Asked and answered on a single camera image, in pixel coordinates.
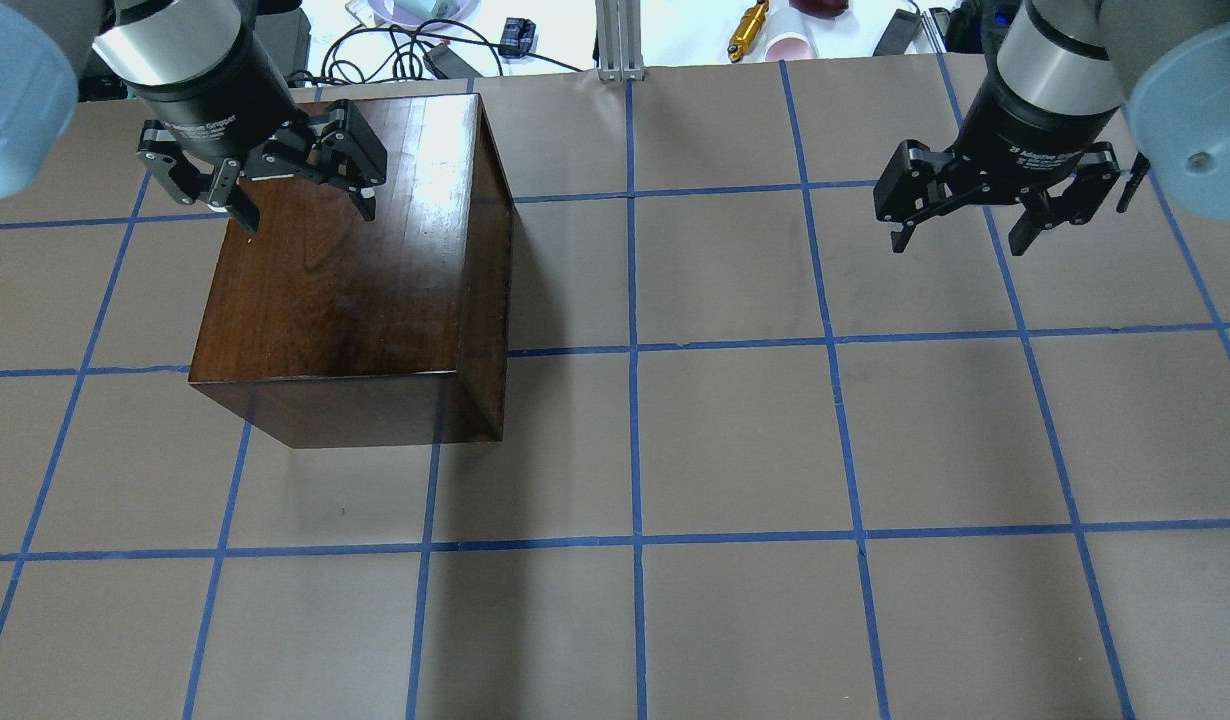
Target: dark brown wooden cabinet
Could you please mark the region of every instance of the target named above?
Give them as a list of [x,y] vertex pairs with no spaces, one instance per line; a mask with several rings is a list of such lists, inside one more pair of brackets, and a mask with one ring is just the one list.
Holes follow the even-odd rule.
[[248,183],[260,231],[228,223],[189,383],[289,447],[499,439],[515,213],[481,100],[359,106],[387,148],[376,220]]

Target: purple bowl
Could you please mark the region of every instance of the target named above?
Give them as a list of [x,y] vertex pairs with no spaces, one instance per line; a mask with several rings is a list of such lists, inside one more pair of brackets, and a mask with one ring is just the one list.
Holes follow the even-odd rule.
[[[470,10],[477,6],[477,0],[448,0],[448,1],[455,5],[455,12],[451,12],[445,17],[449,20],[464,20],[465,15],[467,15]],[[418,17],[418,15],[412,14],[410,10],[401,7],[400,4],[394,4],[392,12],[389,12],[386,9],[386,0],[369,0],[369,2],[371,4],[371,9],[374,10],[374,12],[379,15],[379,18],[386,20],[387,22],[397,23],[403,27],[415,27],[418,26],[418,23],[424,22],[423,18]]]

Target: dark red object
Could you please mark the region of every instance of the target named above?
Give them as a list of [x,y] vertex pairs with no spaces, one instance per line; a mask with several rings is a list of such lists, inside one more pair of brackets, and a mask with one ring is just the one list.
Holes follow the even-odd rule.
[[851,9],[851,0],[788,0],[795,10],[815,18],[835,18]]

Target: metal bracket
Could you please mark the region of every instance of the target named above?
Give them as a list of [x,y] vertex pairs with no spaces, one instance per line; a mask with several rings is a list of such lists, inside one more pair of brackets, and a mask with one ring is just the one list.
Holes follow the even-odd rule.
[[597,0],[597,76],[603,82],[646,78],[642,0]]

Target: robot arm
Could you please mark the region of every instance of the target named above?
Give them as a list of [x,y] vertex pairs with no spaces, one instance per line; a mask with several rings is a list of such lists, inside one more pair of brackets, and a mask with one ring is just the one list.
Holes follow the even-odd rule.
[[1121,174],[1093,142],[1123,89],[1144,151],[1130,191],[1151,160],[1175,201],[1230,219],[1230,0],[1027,0],[953,145],[905,140],[886,165],[875,209],[891,249],[962,206],[1022,204],[1014,255],[1090,222]]
[[[347,101],[315,118],[299,110],[235,0],[75,0],[66,14],[52,0],[0,0],[0,17],[9,37],[33,36],[54,60],[85,59],[93,42],[156,118],[144,126],[139,158],[181,204],[204,201],[253,231],[260,214],[239,178],[298,176],[344,191],[363,218],[374,218],[373,188],[387,170],[376,133]],[[0,117],[0,197],[33,178],[71,117],[76,76],[59,62],[52,70],[66,114],[44,127],[30,122],[39,102],[32,87],[1,91],[12,110]],[[199,172],[184,151],[212,171]]]

